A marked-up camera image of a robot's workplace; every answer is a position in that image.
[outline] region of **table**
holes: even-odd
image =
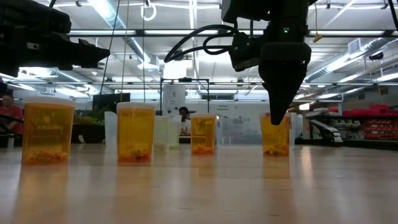
[[[0,223],[395,223],[398,154],[297,146],[290,159],[260,147],[157,152],[116,165],[116,151],[73,145],[69,166],[22,167],[0,151]]]

